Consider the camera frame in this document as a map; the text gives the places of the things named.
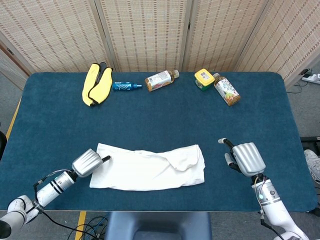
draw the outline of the yellow tape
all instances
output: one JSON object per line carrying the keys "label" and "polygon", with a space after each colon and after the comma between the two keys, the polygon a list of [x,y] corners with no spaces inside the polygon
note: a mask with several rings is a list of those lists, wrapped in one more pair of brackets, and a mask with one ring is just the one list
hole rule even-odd
{"label": "yellow tape", "polygon": [[5,135],[5,137],[6,137],[7,140],[9,139],[9,136],[10,136],[11,130],[12,130],[12,127],[14,126],[14,123],[15,123],[15,120],[16,120],[16,116],[17,116],[17,114],[18,114],[18,109],[19,109],[19,106],[20,106],[20,102],[21,102],[21,98],[20,98],[20,101],[19,101],[19,103],[18,103],[18,106],[17,106],[16,109],[15,109],[15,112],[14,112],[13,118],[12,118],[12,120],[11,120],[9,129],[8,129],[8,131],[6,132],[6,135]]}
{"label": "yellow tape", "polygon": [[[81,211],[80,214],[79,214],[79,220],[78,220],[78,227],[76,228],[77,230],[79,231],[83,231],[84,230],[84,225],[85,224],[85,220],[86,220],[86,215],[87,215],[87,212],[86,211]],[[82,232],[79,232],[77,231],[75,233],[75,240],[79,240],[81,238],[81,236],[83,235]]]}

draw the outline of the white shoe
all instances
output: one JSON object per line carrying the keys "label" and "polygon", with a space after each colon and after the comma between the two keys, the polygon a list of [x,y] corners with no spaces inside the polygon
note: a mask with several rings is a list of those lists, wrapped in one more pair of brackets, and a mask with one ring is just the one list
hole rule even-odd
{"label": "white shoe", "polygon": [[309,149],[304,150],[304,155],[313,180],[320,184],[320,158]]}

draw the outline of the white towel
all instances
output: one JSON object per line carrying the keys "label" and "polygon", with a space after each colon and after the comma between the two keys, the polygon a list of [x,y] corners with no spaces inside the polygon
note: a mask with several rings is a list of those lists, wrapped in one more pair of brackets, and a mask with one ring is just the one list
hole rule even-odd
{"label": "white towel", "polygon": [[204,183],[205,160],[198,145],[154,153],[98,144],[100,157],[111,156],[92,173],[90,188],[127,191],[173,189]]}

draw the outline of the blue tablecloth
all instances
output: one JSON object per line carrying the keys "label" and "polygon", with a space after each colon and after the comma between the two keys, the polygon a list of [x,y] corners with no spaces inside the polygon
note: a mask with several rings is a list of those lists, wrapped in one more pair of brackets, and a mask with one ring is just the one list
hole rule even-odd
{"label": "blue tablecloth", "polygon": [[241,95],[234,106],[211,87],[200,91],[192,72],[148,92],[152,73],[112,73],[113,81],[143,89],[111,92],[105,102],[82,102],[86,73],[35,73],[26,83],[11,136],[0,163],[0,209],[33,184],[104,143],[129,150],[165,152],[198,144],[205,159],[205,183],[159,191],[91,189],[90,177],[77,182],[47,206],[50,210],[257,211],[251,179],[224,159],[227,137],[254,142],[289,211],[307,211],[317,199],[284,82],[272,72],[225,72]]}

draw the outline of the black chair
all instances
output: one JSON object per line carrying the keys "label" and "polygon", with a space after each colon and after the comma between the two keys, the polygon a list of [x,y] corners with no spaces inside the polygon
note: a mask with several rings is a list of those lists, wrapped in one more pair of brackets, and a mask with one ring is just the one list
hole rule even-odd
{"label": "black chair", "polygon": [[208,212],[111,212],[105,240],[212,240]]}
{"label": "black chair", "polygon": [[6,145],[7,145],[6,135],[0,131],[0,161],[1,161],[2,155],[4,154]]}

